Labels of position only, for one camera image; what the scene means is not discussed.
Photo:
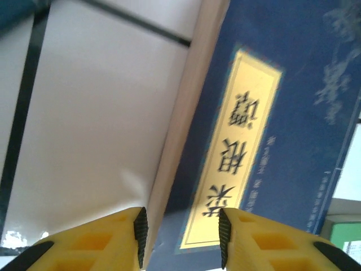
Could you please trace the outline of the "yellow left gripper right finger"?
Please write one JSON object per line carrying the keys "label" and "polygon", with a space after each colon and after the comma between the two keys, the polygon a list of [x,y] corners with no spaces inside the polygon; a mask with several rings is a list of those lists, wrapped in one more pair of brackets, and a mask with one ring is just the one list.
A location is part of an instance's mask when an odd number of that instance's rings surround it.
{"label": "yellow left gripper right finger", "polygon": [[218,223],[224,270],[360,270],[330,241],[237,208],[222,208]]}

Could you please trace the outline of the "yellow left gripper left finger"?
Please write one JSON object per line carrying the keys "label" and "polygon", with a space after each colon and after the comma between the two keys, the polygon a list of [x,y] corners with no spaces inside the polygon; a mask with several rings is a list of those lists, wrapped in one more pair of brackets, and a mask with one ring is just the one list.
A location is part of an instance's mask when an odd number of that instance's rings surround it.
{"label": "yellow left gripper left finger", "polygon": [[131,207],[49,235],[6,270],[142,270],[148,235],[145,207]]}

